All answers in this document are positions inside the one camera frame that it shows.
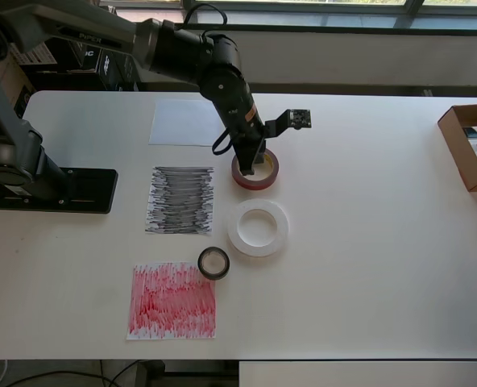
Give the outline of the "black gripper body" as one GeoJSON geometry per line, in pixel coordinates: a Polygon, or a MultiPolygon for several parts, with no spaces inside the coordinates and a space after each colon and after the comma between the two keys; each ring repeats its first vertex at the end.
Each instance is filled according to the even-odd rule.
{"type": "Polygon", "coordinates": [[[260,141],[266,135],[266,127],[261,120],[227,123],[226,129],[232,143],[260,141]]]}

